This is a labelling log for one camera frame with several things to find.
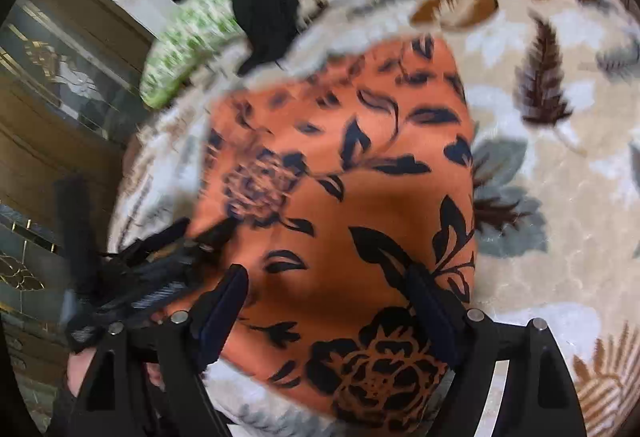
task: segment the metal bolt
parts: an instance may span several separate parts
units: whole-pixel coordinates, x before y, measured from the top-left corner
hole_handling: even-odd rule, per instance
[[[189,318],[189,313],[187,311],[175,311],[171,315],[171,321],[175,324],[181,324],[187,321]]]
[[[542,318],[533,318],[533,326],[539,331],[544,331],[549,325]]]
[[[481,322],[482,320],[484,320],[484,312],[482,312],[480,309],[469,309],[466,312],[466,317],[473,322]]]
[[[124,325],[122,324],[122,322],[113,322],[111,325],[109,325],[109,328],[107,330],[109,331],[109,334],[111,336],[115,336],[116,334],[120,334],[123,328]]]

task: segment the black flower print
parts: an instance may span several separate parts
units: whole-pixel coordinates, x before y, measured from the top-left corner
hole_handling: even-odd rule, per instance
[[[228,197],[226,214],[250,224],[268,227],[282,222],[280,214],[301,177],[306,173],[304,156],[300,152],[280,156],[266,148],[248,164],[238,164],[223,178],[224,194]],[[296,229],[297,221],[302,223]],[[308,230],[303,219],[289,219],[290,229]]]
[[[420,421],[425,400],[446,371],[427,349],[417,319],[403,307],[387,307],[360,330],[358,341],[314,343],[305,373],[333,396],[340,419],[402,431]]]

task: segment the green and white patterned cushion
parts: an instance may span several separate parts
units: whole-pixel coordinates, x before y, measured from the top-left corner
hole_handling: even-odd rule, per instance
[[[195,67],[241,34],[231,0],[185,0],[146,58],[140,81],[144,102],[162,108]]]

